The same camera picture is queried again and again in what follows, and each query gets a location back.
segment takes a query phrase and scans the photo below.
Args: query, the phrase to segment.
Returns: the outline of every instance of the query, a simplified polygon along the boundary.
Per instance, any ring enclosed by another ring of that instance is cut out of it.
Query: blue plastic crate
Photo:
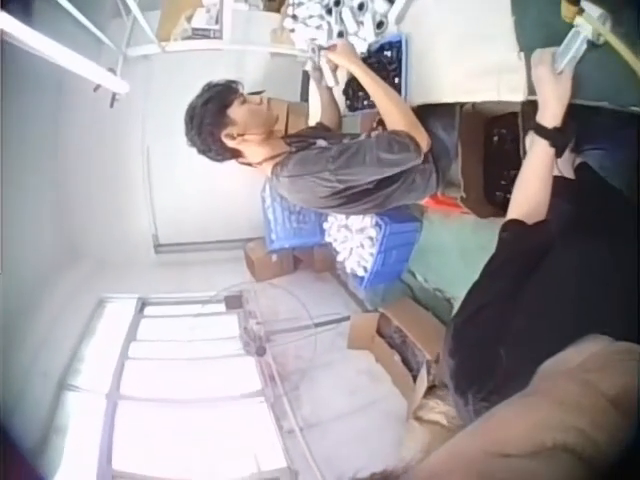
[[[294,205],[269,181],[262,187],[261,196],[267,250],[307,248],[325,243],[325,214]]]
[[[363,291],[400,280],[422,232],[422,221],[408,207],[380,213],[376,223],[379,234],[373,265],[366,276],[353,278]]]
[[[400,95],[402,96],[402,98],[404,98],[405,100],[407,99],[407,56],[409,53],[408,47],[407,47],[407,36],[404,33],[391,33],[389,35],[385,35],[384,37],[376,40],[375,42],[373,42],[371,45],[369,45],[369,48],[367,49],[367,51],[372,51],[372,50],[376,50],[378,47],[386,44],[386,43],[392,43],[392,42],[399,42],[401,49],[402,49],[402,61],[400,64]],[[375,108],[370,108],[370,109],[364,109],[364,110],[358,110],[356,112],[345,112],[345,115],[360,115],[362,113],[367,113],[367,112],[372,112],[375,111]]]

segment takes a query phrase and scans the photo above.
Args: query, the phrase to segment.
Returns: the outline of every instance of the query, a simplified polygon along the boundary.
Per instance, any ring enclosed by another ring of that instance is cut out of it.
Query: hand
[[[362,62],[360,55],[347,40],[338,40],[325,50],[324,54],[331,63],[347,70],[355,64]]]
[[[531,78],[538,96],[537,120],[548,128],[559,127],[571,100],[573,71],[557,74],[553,67],[556,48],[542,48],[531,56]]]
[[[335,72],[338,68],[337,65],[335,65],[328,59],[325,59],[324,61],[327,62],[327,65],[329,65],[329,69],[332,72]],[[309,77],[311,77],[311,80],[313,80],[316,85],[324,84],[324,73],[322,73],[322,69],[319,65],[315,64],[314,62],[309,62],[306,69],[309,72]]]

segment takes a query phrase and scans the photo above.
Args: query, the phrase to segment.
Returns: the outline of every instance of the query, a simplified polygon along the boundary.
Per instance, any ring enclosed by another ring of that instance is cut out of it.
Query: yellow cable
[[[638,78],[640,78],[640,59],[634,55],[631,49],[627,47],[611,30],[598,22],[598,20],[588,12],[583,11],[580,16],[596,33],[602,35],[609,45],[611,45],[611,47],[629,64],[633,71],[636,72]]]

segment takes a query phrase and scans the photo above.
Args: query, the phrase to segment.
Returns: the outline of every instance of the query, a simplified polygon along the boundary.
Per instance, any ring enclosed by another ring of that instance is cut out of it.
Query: window
[[[224,303],[195,299],[101,302],[52,425],[50,478],[288,472],[240,318]]]

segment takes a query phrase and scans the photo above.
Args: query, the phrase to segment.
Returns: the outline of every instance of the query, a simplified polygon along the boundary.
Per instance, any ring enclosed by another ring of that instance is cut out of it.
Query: black shirt
[[[447,332],[445,370],[466,423],[586,335],[638,341],[636,208],[586,164],[554,182],[551,218],[503,224]]]

